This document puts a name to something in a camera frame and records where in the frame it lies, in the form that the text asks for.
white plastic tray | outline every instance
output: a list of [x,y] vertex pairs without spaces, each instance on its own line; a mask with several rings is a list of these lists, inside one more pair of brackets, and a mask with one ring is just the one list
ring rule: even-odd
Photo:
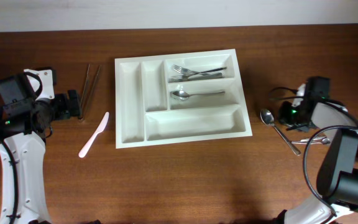
[[[224,78],[169,83],[179,65],[195,71],[227,67]],[[117,58],[116,148],[251,136],[236,50]],[[170,98],[225,90],[225,94]]]

silver fork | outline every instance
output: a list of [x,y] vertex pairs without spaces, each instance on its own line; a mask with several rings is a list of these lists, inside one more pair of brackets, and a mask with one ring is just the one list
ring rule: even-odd
[[225,70],[225,69],[227,69],[227,67],[215,68],[215,69],[211,69],[211,70],[207,70],[207,71],[203,71],[203,72],[196,72],[196,71],[190,70],[188,68],[183,68],[183,67],[181,67],[179,65],[173,65],[172,69],[174,71],[184,75],[184,76],[190,77],[192,75],[197,75],[197,74],[200,74],[200,73],[217,72],[217,71]]
[[174,76],[174,77],[170,77],[168,82],[172,83],[172,82],[187,82],[187,81],[196,81],[196,80],[209,80],[209,79],[214,79],[214,78],[223,78],[223,75],[221,72],[218,73],[203,73],[203,74],[199,74],[200,76],[198,77],[191,77],[188,78],[184,75],[178,75],[178,76]]
[[[309,138],[301,139],[300,141],[292,141],[292,144],[307,144],[309,141]],[[329,144],[331,141],[326,136],[317,136],[313,139],[311,144]]]

spoon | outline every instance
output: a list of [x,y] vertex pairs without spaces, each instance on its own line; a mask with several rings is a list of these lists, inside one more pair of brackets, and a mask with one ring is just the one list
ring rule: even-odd
[[211,92],[211,93],[188,94],[187,92],[185,92],[183,90],[178,90],[178,91],[172,91],[170,95],[175,100],[186,101],[191,96],[194,96],[194,95],[214,95],[214,94],[221,94],[221,93],[225,93],[225,91],[219,90],[219,91],[215,91],[215,92]]
[[297,149],[291,143],[291,141],[288,140],[284,133],[282,133],[281,130],[276,127],[276,125],[274,124],[274,117],[272,112],[270,112],[268,109],[263,109],[260,111],[260,118],[264,124],[266,124],[267,126],[272,126],[276,130],[276,132],[281,136],[281,138],[284,139],[285,143],[291,148],[295,155],[299,156],[301,154],[301,151],[299,151],[299,149]]
[[109,112],[106,112],[103,116],[102,121],[100,121],[98,128],[96,128],[96,131],[92,134],[91,138],[84,145],[84,147],[82,147],[80,153],[78,153],[78,156],[80,158],[84,158],[86,156],[86,154],[88,153],[88,151],[92,146],[93,141],[96,139],[97,135],[102,131],[104,131],[104,128],[106,127],[108,120],[109,120]]

white wall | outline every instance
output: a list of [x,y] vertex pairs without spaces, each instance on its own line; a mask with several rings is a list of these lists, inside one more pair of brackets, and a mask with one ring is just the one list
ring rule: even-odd
[[358,23],[358,0],[0,0],[0,32]]

wooden table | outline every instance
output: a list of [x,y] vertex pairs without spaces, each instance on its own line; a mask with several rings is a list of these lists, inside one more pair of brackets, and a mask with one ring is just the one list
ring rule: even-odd
[[[115,58],[221,49],[236,49],[252,137],[115,149]],[[301,157],[259,120],[261,108],[280,105],[267,101],[269,89],[329,77],[331,97],[358,118],[358,24],[0,33],[0,79],[51,66],[58,74],[56,93],[80,91],[88,63],[90,74],[99,64],[103,71],[85,122],[53,122],[47,141],[45,194],[54,223],[270,220],[310,191]],[[105,132],[80,159],[106,111]],[[310,135],[288,132],[290,139]],[[312,180],[326,151],[311,150]],[[1,182],[0,162],[0,209]],[[358,223],[358,214],[339,221]]]

